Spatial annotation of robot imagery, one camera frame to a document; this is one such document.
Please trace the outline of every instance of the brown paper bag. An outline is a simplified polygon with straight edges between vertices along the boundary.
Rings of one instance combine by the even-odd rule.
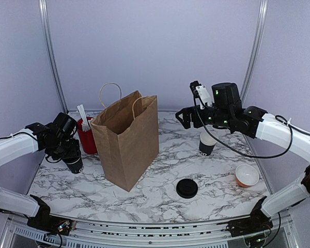
[[[106,179],[128,192],[159,153],[157,96],[140,97],[133,92],[91,122]]]

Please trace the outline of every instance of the white zip tie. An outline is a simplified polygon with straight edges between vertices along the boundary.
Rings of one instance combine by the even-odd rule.
[[[289,125],[290,125],[290,121],[291,121],[291,117],[290,117],[289,120],[287,121],[286,126],[289,126]]]

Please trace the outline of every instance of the orange bowl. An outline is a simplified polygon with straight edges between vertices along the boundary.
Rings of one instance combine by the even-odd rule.
[[[258,183],[258,171],[248,164],[241,164],[236,168],[236,181],[239,186],[249,188]]]

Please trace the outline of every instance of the black paper cup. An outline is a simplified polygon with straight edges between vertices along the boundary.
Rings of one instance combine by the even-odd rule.
[[[218,138],[218,135],[214,132],[211,132],[211,134],[213,136],[215,136],[216,138]],[[198,147],[198,152],[202,155],[202,156],[210,156],[212,153],[213,148],[215,147],[217,141],[211,137],[207,131],[203,131],[200,134],[200,144]]]

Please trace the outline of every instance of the white marble table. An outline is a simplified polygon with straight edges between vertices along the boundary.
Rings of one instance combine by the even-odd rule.
[[[79,119],[76,113],[71,116]],[[235,181],[234,171],[240,164],[259,170],[254,159],[218,144],[211,157],[202,157],[198,154],[202,129],[185,130],[174,113],[159,112],[159,128],[160,154],[130,193],[105,179],[97,154],[83,153],[84,170],[77,175],[63,162],[50,164],[44,160],[29,194],[41,197],[52,214],[125,223],[199,222],[241,216],[269,195],[261,176],[248,189]],[[241,134],[216,132],[222,141],[250,153]],[[198,184],[194,198],[183,199],[176,193],[176,185],[183,178]]]

